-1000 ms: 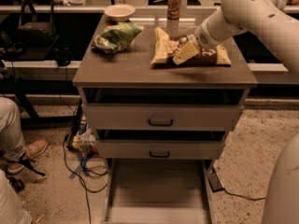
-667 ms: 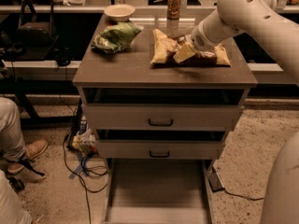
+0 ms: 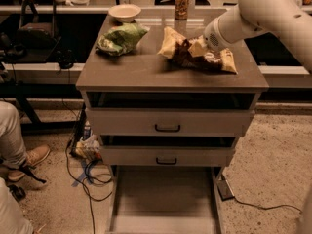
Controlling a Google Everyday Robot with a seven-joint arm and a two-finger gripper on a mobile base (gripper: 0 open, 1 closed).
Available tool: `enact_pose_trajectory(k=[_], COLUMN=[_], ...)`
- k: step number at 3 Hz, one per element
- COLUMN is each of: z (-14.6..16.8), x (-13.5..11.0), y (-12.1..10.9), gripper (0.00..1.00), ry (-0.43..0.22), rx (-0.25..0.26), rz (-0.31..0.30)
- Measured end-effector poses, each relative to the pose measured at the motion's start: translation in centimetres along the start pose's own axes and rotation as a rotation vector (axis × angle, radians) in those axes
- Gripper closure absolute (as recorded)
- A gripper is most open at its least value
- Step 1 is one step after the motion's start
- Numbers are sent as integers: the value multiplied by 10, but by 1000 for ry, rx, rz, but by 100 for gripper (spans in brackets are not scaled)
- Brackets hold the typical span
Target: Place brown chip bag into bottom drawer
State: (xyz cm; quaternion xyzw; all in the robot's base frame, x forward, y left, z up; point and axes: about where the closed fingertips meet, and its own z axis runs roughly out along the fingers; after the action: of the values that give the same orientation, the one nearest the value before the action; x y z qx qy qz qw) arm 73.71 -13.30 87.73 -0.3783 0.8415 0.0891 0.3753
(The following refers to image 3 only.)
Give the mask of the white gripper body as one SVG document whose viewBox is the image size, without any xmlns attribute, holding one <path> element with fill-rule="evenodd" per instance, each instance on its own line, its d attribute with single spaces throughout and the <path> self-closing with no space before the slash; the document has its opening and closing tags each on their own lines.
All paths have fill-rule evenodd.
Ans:
<svg viewBox="0 0 312 234">
<path fill-rule="evenodd" d="M 231 38 L 233 20 L 226 17 L 215 18 L 204 30 L 206 44 L 215 51 L 229 47 L 233 40 Z"/>
</svg>

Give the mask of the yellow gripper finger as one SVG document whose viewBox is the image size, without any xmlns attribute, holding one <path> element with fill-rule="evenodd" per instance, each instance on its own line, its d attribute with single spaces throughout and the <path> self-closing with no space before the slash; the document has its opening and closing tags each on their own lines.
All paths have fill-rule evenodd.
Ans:
<svg viewBox="0 0 312 234">
<path fill-rule="evenodd" d="M 188 48 L 188 52 L 194 58 L 203 56 L 209 49 L 205 39 L 202 36 L 190 39 L 189 43 L 190 47 Z"/>
</svg>

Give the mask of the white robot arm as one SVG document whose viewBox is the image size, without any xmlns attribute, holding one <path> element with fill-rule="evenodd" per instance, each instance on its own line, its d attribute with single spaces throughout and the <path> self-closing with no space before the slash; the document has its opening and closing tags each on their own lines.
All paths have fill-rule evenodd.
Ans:
<svg viewBox="0 0 312 234">
<path fill-rule="evenodd" d="M 312 17 L 301 9 L 298 0 L 238 0 L 206 26 L 200 39 L 204 48 L 221 51 L 269 32 L 311 72 L 311 25 Z"/>
</svg>

